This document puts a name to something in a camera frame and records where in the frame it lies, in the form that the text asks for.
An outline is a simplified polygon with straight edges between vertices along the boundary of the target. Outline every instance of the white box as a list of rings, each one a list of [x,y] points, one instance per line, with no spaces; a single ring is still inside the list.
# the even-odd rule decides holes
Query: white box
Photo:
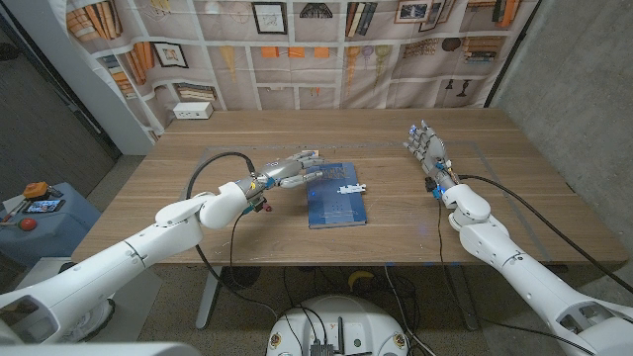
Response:
[[[208,119],[213,111],[209,102],[178,103],[174,108],[176,119]]]

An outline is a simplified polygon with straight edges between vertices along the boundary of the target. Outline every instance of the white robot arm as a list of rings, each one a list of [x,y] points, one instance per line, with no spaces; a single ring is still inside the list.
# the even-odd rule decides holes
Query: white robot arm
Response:
[[[283,171],[271,172],[269,163],[260,172],[222,185],[217,195],[207,192],[163,208],[156,223],[48,280],[0,296],[0,344],[83,338],[107,318],[107,299],[127,282],[154,263],[197,245],[203,238],[200,223],[218,229],[239,214],[259,211],[266,189],[314,180],[322,173],[299,172],[322,162],[308,152],[273,162]]]
[[[442,140],[425,122],[421,128],[411,127],[405,146],[432,177],[427,190],[454,210],[449,222],[459,231],[464,248],[497,269],[554,334],[595,355],[631,353],[633,309],[577,292],[517,246],[507,228],[491,215],[488,202],[460,184]],[[568,355],[588,355],[576,346],[559,343]]]

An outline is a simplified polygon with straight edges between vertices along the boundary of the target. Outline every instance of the bookshelf wallpaper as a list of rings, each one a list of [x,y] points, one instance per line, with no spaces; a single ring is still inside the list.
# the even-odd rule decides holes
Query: bookshelf wallpaper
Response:
[[[482,107],[536,0],[49,0],[156,137],[215,110]]]

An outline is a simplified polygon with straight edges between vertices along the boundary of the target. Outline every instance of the blue book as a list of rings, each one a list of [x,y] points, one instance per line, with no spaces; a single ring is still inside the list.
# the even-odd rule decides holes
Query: blue book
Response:
[[[358,184],[353,163],[312,166],[307,173],[322,171],[323,177],[308,183],[309,228],[355,226],[367,223],[360,192],[340,194],[340,187]]]

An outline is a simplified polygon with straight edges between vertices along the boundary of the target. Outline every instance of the framed picture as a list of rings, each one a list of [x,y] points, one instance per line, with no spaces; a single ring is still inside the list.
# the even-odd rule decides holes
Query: framed picture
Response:
[[[446,0],[444,2],[444,6],[442,6],[442,10],[439,12],[439,18],[437,19],[438,24],[443,24],[448,21],[451,10],[453,10],[453,4],[455,4],[455,0]]]
[[[160,66],[189,68],[180,44],[151,43],[151,45],[154,47]]]
[[[434,2],[431,5],[431,13],[428,15],[428,21],[423,24],[419,24],[418,32],[426,32],[435,29],[438,24],[439,14],[442,12],[444,8],[445,0],[440,0],[439,2]]]
[[[253,15],[258,34],[287,35],[286,3],[254,2]]]
[[[396,24],[424,23],[431,13],[433,0],[401,0],[396,11]]]

